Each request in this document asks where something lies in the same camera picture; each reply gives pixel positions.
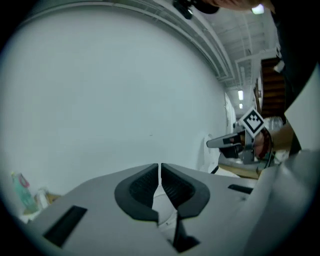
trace gray plastic surface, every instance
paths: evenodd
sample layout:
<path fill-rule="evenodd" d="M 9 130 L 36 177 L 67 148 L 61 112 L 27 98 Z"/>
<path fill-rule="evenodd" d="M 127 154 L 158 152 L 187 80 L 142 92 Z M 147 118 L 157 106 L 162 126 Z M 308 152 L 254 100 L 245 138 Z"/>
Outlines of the gray plastic surface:
<path fill-rule="evenodd" d="M 197 217 L 183 220 L 200 244 L 183 255 L 260 255 L 284 239 L 304 216 L 319 181 L 320 152 L 301 152 L 265 169 L 259 180 L 233 178 L 170 164 L 207 185 L 210 199 Z M 97 177 L 45 209 L 30 227 L 44 234 L 72 205 L 88 211 L 62 252 L 77 255 L 178 255 L 151 221 L 134 220 L 116 204 L 117 184 L 149 165 Z M 251 194 L 228 189 L 254 188 Z"/>

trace ceiling light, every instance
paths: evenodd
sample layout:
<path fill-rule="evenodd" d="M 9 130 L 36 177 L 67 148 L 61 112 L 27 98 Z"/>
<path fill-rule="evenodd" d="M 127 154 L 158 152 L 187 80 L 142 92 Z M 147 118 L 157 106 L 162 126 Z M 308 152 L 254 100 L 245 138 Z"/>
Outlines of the ceiling light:
<path fill-rule="evenodd" d="M 239 95 L 239 100 L 243 101 L 244 100 L 244 91 L 243 90 L 238 90 L 238 95 Z"/>
<path fill-rule="evenodd" d="M 254 14 L 263 14 L 265 12 L 265 8 L 262 4 L 259 4 L 258 6 L 252 8 L 252 12 Z"/>

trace ceiling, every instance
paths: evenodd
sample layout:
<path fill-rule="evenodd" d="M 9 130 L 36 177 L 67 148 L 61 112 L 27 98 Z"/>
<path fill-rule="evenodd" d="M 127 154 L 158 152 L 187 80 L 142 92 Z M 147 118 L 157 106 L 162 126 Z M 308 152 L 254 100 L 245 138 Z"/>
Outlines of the ceiling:
<path fill-rule="evenodd" d="M 79 5 L 104 5 L 132 10 L 173 28 L 203 54 L 234 106 L 237 117 L 254 105 L 253 89 L 260 76 L 261 59 L 276 56 L 278 37 L 269 10 L 251 11 L 220 8 L 204 14 L 195 8 L 187 20 L 173 7 L 172 0 L 40 0 L 25 22 L 45 13 Z M 244 91 L 244 100 L 238 98 Z"/>

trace bottle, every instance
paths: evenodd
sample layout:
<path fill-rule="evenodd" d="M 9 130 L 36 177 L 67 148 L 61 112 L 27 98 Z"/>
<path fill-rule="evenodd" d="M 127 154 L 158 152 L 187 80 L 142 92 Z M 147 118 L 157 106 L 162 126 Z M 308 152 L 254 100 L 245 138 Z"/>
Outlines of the bottle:
<path fill-rule="evenodd" d="M 16 175 L 13 172 L 11 176 L 14 190 L 17 192 L 25 208 L 29 211 L 30 214 L 33 214 L 34 212 L 38 211 L 37 203 L 28 189 L 29 183 L 27 182 L 27 180 L 23 177 L 21 173 Z"/>

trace person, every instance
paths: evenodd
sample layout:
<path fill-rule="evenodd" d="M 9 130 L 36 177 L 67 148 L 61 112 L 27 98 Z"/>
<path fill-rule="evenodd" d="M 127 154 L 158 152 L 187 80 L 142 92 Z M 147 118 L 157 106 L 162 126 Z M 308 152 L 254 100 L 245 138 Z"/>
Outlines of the person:
<path fill-rule="evenodd" d="M 294 102 L 311 76 L 319 61 L 318 21 L 316 11 L 318 1 L 302 7 L 290 0 L 203 0 L 215 7 L 236 11 L 251 10 L 263 5 L 270 9 L 277 29 L 280 53 L 284 62 L 282 75 L 285 82 L 285 109 Z M 289 150 L 297 153 L 301 146 L 289 123 L 280 130 L 270 133 L 273 151 Z M 265 144 L 260 133 L 254 140 L 254 152 L 259 156 Z"/>

